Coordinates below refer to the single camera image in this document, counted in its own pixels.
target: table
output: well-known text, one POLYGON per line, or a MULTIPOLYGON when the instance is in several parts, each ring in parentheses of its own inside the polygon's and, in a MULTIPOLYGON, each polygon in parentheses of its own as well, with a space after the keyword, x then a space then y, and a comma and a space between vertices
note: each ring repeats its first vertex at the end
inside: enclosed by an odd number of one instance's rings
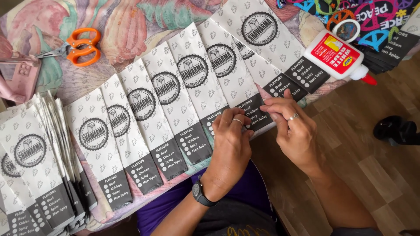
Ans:
MULTIPOLYGON (((98 44, 102 54, 97 63, 80 68, 63 57, 43 59, 36 91, 46 93, 50 89, 67 105, 100 86, 114 73, 122 71, 192 21, 201 22, 209 18, 225 1, 25 0, 0 18, 0 55, 10 54, 12 49, 26 55, 38 54, 60 47, 74 29, 98 29, 102 33, 98 44)), ((318 18, 295 6, 286 5, 279 10, 275 0, 266 2, 305 47, 324 29, 318 18)), ((299 105, 305 107, 348 81, 331 77, 315 93, 299 101, 299 105)), ((274 123, 258 133, 272 127, 274 123)), ((133 204, 115 212, 103 211, 101 205, 106 200, 99 198, 98 206, 91 211, 87 228, 80 234, 101 230, 127 217, 189 175, 206 167, 209 161, 207 159, 195 166, 189 165, 187 173, 170 182, 162 178, 164 186, 147 196, 143 196, 136 188, 137 191, 132 191, 133 204)), ((83 165, 88 178, 94 180, 88 165, 83 165)), ((92 188, 100 191, 95 182, 91 182, 92 188)))

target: shawarma logo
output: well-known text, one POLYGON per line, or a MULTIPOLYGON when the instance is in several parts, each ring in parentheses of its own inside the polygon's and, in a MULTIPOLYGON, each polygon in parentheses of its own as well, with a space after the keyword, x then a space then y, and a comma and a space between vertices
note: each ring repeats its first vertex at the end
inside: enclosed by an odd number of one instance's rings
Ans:
POLYGON ((235 43, 244 60, 251 58, 255 54, 249 47, 245 46, 240 41, 236 41, 235 43))
POLYGON ((36 134, 21 138, 15 146, 15 158, 23 167, 36 166, 45 157, 47 146, 45 140, 36 134))
POLYGON ((168 105, 176 100, 181 91, 178 78, 171 72, 160 72, 152 78, 153 86, 162 105, 168 105))
POLYGON ((263 46, 274 39, 278 26, 272 15, 256 12, 245 19, 241 29, 242 35, 248 43, 254 46, 263 46))
POLYGON ((1 168, 3 172, 10 177, 21 177, 22 175, 16 169, 16 166, 13 164, 12 160, 9 158, 9 155, 6 153, 1 160, 1 168))
POLYGON ((108 107, 109 119, 115 138, 123 136, 130 128, 129 112, 121 105, 108 107))
POLYGON ((206 61, 198 55, 188 55, 177 63, 181 78, 187 88, 197 88, 207 79, 209 68, 206 61))
POLYGON ((134 89, 127 97, 136 121, 147 120, 155 111, 155 97, 149 90, 144 88, 134 89))
POLYGON ((101 119, 91 118, 80 127, 81 145, 91 151, 101 149, 108 140, 108 128, 101 119))
POLYGON ((225 44, 210 46, 207 49, 207 54, 218 78, 227 76, 236 66, 235 52, 225 44))

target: black wristwatch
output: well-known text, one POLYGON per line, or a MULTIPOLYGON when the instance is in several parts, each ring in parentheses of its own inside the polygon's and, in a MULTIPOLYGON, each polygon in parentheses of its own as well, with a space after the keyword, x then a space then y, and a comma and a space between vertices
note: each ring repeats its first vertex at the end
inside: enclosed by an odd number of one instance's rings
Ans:
POLYGON ((203 195, 203 185, 200 182, 201 176, 198 176, 197 182, 192 186, 192 196, 194 199, 206 207, 214 207, 218 202, 212 202, 203 195))

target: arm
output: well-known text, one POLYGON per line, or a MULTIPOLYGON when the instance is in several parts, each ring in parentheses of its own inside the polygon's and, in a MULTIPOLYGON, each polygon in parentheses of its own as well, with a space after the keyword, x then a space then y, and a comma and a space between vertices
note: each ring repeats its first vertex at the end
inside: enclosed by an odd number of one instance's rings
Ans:
POLYGON ((261 110, 276 122, 276 141, 283 153, 312 181, 330 226, 377 229, 372 215, 317 149, 316 123, 292 99, 289 89, 284 96, 267 99, 261 110), (294 113, 299 118, 287 121, 294 113))
MULTIPOLYGON (((236 118, 244 125, 250 124, 251 120, 244 114, 243 109, 226 109, 212 124, 215 147, 210 165, 200 180, 204 196, 212 202, 219 201, 233 188, 244 174, 251 157, 249 139, 254 132, 247 130, 242 133, 241 123, 232 121, 236 118)), ((208 209, 209 207, 197 202, 190 192, 157 226, 151 236, 192 235, 208 209)))

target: hand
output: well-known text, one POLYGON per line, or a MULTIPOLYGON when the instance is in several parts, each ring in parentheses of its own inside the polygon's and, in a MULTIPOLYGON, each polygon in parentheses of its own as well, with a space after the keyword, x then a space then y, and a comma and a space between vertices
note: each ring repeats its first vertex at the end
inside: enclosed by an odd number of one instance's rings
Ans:
POLYGON ((244 116, 245 111, 231 108, 223 111, 212 124, 215 146, 209 167, 201 178, 203 194, 212 202, 224 197, 239 181, 251 158, 249 139, 252 130, 241 132, 242 125, 251 120, 244 116))
POLYGON ((266 105, 260 108, 268 112, 276 122, 276 141, 283 153, 308 175, 319 170, 324 160, 322 155, 317 153, 316 123, 293 100, 290 90, 284 91, 284 98, 270 98, 264 103, 266 105), (294 113, 297 113, 299 117, 287 121, 294 113))

